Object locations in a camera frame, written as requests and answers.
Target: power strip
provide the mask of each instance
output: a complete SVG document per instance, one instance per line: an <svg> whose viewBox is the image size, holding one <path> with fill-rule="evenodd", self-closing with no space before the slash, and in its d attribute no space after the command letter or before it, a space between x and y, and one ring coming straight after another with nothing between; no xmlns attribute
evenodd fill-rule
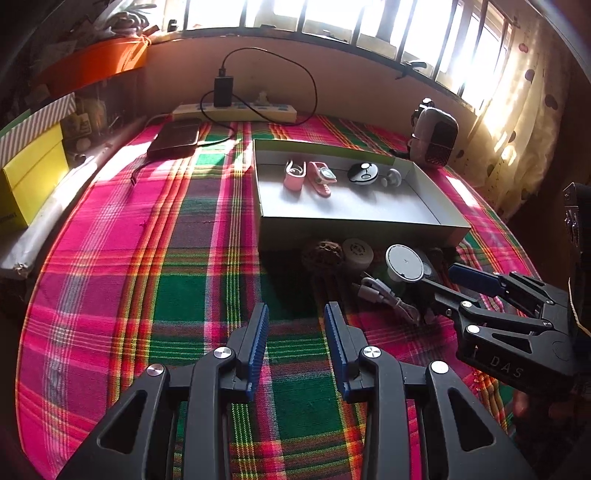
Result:
<svg viewBox="0 0 591 480"><path fill-rule="evenodd" d="M291 105L275 105L267 106L250 104L251 107L260 111L263 115L273 120L274 122L288 122L296 121L297 112ZM258 116L255 112L250 110L241 102L235 102L228 107L215 107L213 103L204 103L203 111L216 122L265 122L266 120ZM188 118L199 118L207 121L201 113L198 103L189 103L186 105L179 105L172 113L173 120L181 120Z"/></svg>

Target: smartphone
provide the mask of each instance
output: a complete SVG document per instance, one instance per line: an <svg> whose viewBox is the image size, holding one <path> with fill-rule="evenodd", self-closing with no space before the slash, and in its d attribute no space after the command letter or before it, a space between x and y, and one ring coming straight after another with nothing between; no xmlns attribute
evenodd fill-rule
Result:
<svg viewBox="0 0 591 480"><path fill-rule="evenodd" d="M147 150L148 158L178 158L192 155L197 148L200 120L168 122L161 128Z"/></svg>

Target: yellow box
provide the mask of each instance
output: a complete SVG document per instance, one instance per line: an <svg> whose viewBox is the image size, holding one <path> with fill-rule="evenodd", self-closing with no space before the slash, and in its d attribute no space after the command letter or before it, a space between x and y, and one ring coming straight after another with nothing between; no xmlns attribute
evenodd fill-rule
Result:
<svg viewBox="0 0 591 480"><path fill-rule="evenodd" d="M43 203L68 173L62 138L61 126L57 123L2 169L0 234L31 225Z"/></svg>

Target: pink watch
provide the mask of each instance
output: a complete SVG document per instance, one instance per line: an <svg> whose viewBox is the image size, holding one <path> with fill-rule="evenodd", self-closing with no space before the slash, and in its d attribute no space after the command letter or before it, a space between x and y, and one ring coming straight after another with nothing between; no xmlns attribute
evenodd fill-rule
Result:
<svg viewBox="0 0 591 480"><path fill-rule="evenodd" d="M330 197L330 183L336 183L336 175L321 161L308 162L308 180L321 197Z"/></svg>
<svg viewBox="0 0 591 480"><path fill-rule="evenodd" d="M283 186L294 192L299 192L304 184L306 178L306 162L303 165L298 165L290 160L285 166L285 179Z"/></svg>

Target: finger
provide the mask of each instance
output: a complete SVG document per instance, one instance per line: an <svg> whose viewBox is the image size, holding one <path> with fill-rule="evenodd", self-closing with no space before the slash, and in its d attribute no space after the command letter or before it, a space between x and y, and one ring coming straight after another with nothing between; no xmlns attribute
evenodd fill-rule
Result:
<svg viewBox="0 0 591 480"><path fill-rule="evenodd" d="M527 394L515 390L513 392L513 415L522 418L527 414L530 406L530 398Z"/></svg>

